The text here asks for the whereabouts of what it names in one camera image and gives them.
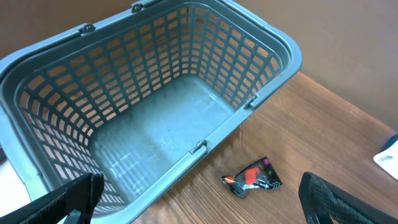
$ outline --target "shopping basket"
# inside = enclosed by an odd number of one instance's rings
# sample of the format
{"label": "shopping basket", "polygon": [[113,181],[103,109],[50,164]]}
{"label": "shopping basket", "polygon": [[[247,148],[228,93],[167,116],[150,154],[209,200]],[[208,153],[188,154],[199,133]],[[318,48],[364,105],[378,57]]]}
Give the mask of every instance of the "shopping basket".
{"label": "shopping basket", "polygon": [[127,223],[301,63],[233,1],[139,1],[0,61],[0,143],[32,200],[103,173],[93,222]]}

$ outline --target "basket hinge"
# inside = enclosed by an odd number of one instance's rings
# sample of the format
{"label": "basket hinge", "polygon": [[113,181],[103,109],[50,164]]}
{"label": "basket hinge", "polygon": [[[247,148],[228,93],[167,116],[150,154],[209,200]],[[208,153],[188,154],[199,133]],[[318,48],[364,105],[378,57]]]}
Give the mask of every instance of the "basket hinge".
{"label": "basket hinge", "polygon": [[93,24],[85,24],[82,28],[79,29],[81,34],[88,34],[95,30],[95,26]]}
{"label": "basket hinge", "polygon": [[160,2],[161,0],[141,0],[139,2],[136,2],[134,4],[131,4],[131,12],[139,12],[144,8],[148,8],[149,6]]}
{"label": "basket hinge", "polygon": [[257,95],[253,95],[252,97],[250,97],[250,99],[246,100],[246,102],[245,102],[245,104],[243,106],[243,109],[248,109],[249,107],[252,107],[253,109],[256,109],[251,104],[256,98],[257,98]]}
{"label": "basket hinge", "polygon": [[191,154],[194,154],[195,152],[197,152],[197,150],[199,150],[202,146],[206,146],[207,147],[207,140],[201,140],[198,141],[198,144],[191,150]]}

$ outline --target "candy wrapper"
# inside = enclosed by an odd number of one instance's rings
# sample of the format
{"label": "candy wrapper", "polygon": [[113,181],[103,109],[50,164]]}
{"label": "candy wrapper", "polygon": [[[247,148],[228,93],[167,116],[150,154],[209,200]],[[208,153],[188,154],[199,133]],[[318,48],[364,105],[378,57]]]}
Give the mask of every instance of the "candy wrapper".
{"label": "candy wrapper", "polygon": [[233,176],[223,176],[223,183],[241,199],[246,198],[246,189],[275,189],[282,185],[271,163],[264,157]]}

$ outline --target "wood grain surface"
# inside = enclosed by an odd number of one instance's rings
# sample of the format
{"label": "wood grain surface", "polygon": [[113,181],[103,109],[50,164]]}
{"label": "wood grain surface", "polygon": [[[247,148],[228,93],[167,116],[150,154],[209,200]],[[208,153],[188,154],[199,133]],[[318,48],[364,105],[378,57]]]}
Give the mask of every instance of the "wood grain surface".
{"label": "wood grain surface", "polygon": [[[305,223],[305,171],[398,217],[398,182],[373,162],[394,133],[299,72],[134,223]],[[281,187],[242,200],[223,185],[263,156]]]}

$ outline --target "basket bottom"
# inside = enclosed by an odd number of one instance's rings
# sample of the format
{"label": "basket bottom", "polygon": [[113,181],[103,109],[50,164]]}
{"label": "basket bottom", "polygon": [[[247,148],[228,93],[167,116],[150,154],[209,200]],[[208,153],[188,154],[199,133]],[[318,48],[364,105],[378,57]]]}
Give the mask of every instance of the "basket bottom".
{"label": "basket bottom", "polygon": [[104,124],[90,152],[132,202],[234,111],[202,79],[181,77]]}

